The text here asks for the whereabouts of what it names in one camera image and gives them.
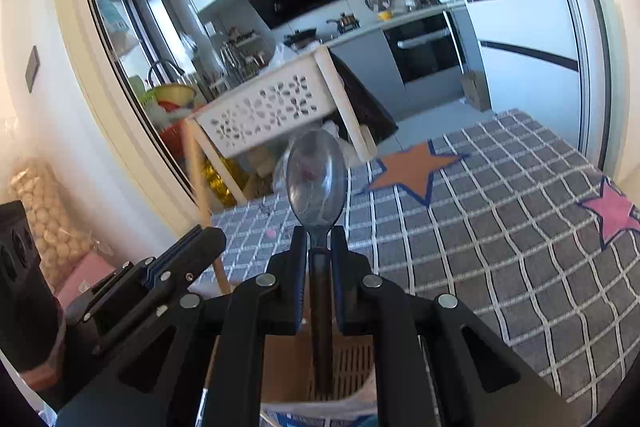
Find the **white plastic utensil holder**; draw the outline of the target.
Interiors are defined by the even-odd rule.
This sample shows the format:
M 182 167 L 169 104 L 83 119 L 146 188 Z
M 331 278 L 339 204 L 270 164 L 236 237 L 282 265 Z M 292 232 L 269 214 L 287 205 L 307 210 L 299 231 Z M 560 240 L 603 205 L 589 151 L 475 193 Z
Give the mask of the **white plastic utensil holder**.
M 359 426 L 374 418 L 373 339 L 310 329 L 268 335 L 226 327 L 215 351 L 202 426 Z

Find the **pink plastic stools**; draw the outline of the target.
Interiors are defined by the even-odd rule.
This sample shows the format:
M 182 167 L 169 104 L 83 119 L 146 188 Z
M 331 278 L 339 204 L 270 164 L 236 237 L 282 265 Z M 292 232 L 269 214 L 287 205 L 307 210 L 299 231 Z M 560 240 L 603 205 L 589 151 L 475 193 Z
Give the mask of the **pink plastic stools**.
M 61 307 L 66 310 L 73 300 L 115 270 L 114 265 L 111 265 L 94 251 L 90 251 L 82 257 L 56 292 L 56 298 L 58 298 Z

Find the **black cooking pot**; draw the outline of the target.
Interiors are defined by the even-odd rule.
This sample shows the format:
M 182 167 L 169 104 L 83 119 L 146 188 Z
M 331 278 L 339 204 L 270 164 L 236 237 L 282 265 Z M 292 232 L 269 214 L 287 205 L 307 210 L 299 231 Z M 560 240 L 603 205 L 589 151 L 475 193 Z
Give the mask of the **black cooking pot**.
M 327 20 L 326 22 L 328 24 L 334 23 L 340 35 L 344 35 L 345 32 L 360 28 L 359 20 L 354 14 L 342 13 L 335 20 Z

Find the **red plastic basket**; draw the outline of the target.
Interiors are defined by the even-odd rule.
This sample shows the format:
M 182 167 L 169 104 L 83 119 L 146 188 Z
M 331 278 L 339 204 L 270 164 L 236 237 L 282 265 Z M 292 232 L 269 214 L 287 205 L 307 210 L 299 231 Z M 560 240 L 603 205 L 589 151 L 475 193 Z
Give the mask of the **red plastic basket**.
M 179 120 L 160 132 L 160 139 L 163 141 L 167 150 L 169 150 L 169 153 L 171 153 L 175 160 L 179 160 L 184 157 L 183 127 L 184 120 Z

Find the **grey checkered tablecloth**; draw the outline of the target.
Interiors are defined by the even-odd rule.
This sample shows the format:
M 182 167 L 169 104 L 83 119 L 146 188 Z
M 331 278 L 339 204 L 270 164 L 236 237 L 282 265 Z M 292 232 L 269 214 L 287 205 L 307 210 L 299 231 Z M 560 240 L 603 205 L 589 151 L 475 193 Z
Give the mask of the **grey checkered tablecloth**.
M 422 205 L 349 176 L 350 246 L 431 298 L 451 291 L 587 426 L 639 421 L 639 211 L 574 147 L 512 110 L 434 139 L 459 154 Z

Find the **black built-in oven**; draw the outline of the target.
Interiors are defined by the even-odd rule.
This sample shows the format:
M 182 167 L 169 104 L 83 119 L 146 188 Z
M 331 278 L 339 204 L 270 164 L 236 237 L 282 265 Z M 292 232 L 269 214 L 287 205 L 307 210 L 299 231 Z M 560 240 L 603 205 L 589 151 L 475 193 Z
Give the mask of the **black built-in oven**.
M 448 69 L 463 72 L 464 51 L 448 11 L 385 29 L 383 35 L 405 84 Z

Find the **white refrigerator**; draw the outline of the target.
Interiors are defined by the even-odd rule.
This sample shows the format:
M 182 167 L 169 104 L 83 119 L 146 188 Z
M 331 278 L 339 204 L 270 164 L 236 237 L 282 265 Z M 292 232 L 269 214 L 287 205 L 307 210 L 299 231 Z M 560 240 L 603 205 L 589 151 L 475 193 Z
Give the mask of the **white refrigerator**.
M 572 145 L 582 94 L 567 0 L 464 0 L 495 112 L 517 108 Z

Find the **bag of puffed snacks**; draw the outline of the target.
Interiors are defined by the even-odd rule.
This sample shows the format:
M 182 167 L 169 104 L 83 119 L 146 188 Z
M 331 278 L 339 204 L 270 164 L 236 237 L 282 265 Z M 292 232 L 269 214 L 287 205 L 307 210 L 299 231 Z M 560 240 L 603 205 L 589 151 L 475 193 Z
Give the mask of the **bag of puffed snacks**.
M 62 186 L 43 160 L 28 158 L 13 168 L 8 183 L 10 199 L 19 199 L 25 210 L 30 234 L 41 258 L 47 283 L 60 289 L 98 243 L 91 232 L 72 216 Z

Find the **grey wall switch panel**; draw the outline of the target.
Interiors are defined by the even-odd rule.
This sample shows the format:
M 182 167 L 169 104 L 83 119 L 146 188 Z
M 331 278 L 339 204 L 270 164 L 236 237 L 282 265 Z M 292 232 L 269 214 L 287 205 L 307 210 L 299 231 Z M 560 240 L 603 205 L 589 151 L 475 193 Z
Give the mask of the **grey wall switch panel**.
M 27 66 L 25 70 L 25 82 L 29 93 L 32 93 L 40 67 L 40 57 L 36 46 L 30 49 Z

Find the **yellow basin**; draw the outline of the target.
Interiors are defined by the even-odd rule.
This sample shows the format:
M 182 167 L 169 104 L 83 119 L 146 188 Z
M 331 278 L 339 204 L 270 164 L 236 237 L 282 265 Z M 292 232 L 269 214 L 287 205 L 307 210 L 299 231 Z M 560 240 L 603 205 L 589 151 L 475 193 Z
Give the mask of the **yellow basin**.
M 169 103 L 183 107 L 190 105 L 196 98 L 196 90 L 182 83 L 166 83 L 145 92 L 145 95 L 157 103 Z

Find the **cardboard box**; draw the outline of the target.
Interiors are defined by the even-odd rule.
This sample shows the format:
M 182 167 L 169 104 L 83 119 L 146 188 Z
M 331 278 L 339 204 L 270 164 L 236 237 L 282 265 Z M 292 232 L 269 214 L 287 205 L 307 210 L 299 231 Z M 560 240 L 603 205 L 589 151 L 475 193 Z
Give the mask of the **cardboard box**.
M 491 110 L 488 86 L 482 72 L 469 70 L 461 76 L 461 84 L 466 103 L 479 110 L 480 113 Z

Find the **white flower-cutout cart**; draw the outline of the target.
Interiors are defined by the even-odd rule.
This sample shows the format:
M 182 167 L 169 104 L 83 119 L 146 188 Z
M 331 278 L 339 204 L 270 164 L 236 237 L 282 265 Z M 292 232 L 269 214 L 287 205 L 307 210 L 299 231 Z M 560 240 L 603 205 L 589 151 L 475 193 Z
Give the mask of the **white flower-cutout cart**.
M 339 113 L 360 160 L 375 158 L 371 132 L 358 121 L 330 50 L 318 46 L 279 67 L 244 82 L 186 117 L 183 152 L 193 186 L 200 225 L 210 225 L 208 185 L 202 176 L 208 159 L 235 200 L 247 198 L 224 165 L 248 150 L 267 144 L 332 113 Z

